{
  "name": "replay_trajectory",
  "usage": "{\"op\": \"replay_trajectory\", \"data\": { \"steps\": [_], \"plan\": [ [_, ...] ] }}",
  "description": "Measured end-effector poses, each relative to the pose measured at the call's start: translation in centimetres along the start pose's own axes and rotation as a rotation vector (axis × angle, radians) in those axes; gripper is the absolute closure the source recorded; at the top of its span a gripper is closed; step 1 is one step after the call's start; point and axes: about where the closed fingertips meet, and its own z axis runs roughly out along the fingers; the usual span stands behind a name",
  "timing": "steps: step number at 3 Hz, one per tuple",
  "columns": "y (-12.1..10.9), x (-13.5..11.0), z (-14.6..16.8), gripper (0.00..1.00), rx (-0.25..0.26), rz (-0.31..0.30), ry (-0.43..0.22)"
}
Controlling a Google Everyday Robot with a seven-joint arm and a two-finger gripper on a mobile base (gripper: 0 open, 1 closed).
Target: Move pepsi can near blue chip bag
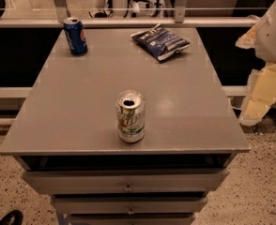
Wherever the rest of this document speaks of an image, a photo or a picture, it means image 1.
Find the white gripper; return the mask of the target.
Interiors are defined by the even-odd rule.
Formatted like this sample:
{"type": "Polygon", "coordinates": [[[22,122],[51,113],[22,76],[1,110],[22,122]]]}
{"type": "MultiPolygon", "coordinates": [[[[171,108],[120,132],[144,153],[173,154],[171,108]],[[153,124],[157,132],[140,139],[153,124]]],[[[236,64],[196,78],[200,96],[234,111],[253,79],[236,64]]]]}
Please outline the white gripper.
{"type": "Polygon", "coordinates": [[[276,0],[261,18],[237,41],[241,49],[251,49],[266,63],[261,70],[253,69],[246,85],[246,97],[241,104],[238,121],[243,126],[255,126],[262,121],[276,102],[276,0]]]}

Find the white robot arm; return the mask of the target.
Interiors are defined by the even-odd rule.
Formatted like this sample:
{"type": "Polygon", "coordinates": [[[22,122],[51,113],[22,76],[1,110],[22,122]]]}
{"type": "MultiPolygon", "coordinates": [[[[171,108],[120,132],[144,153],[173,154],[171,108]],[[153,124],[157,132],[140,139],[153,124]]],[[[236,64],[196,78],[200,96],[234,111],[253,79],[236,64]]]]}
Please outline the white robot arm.
{"type": "Polygon", "coordinates": [[[237,40],[236,46],[254,48],[255,56],[265,62],[262,69],[253,69],[249,75],[240,107],[238,121],[250,127],[259,123],[276,102],[276,0],[257,19],[257,24],[237,40]]]}

